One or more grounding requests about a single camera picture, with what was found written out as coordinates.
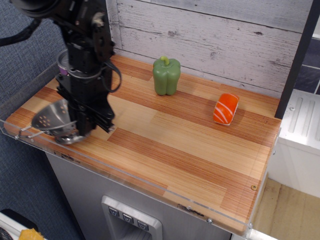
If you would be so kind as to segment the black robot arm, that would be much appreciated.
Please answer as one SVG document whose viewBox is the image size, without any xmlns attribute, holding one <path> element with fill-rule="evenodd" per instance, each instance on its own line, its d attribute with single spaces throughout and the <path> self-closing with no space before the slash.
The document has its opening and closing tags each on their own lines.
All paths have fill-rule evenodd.
<svg viewBox="0 0 320 240">
<path fill-rule="evenodd" d="M 120 71 L 111 62 L 114 43 L 104 0 L 13 0 L 24 15 L 39 23 L 51 19 L 59 26 L 68 54 L 68 75 L 57 76 L 57 92 L 68 103 L 69 116 L 80 136 L 96 126 L 106 132 L 115 114 L 108 94 L 112 73 Z"/>
</svg>

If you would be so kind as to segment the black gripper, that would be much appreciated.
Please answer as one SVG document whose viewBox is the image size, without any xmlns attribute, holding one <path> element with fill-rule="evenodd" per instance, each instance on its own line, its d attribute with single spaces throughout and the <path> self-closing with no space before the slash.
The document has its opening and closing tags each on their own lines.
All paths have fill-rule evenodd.
<svg viewBox="0 0 320 240">
<path fill-rule="evenodd" d="M 76 121 L 78 134 L 88 135 L 99 126 L 107 133 L 114 126 L 115 114 L 108 103 L 112 86 L 112 69 L 104 67 L 90 73 L 70 71 L 58 74 L 57 92 L 68 102 L 71 121 Z"/>
</svg>

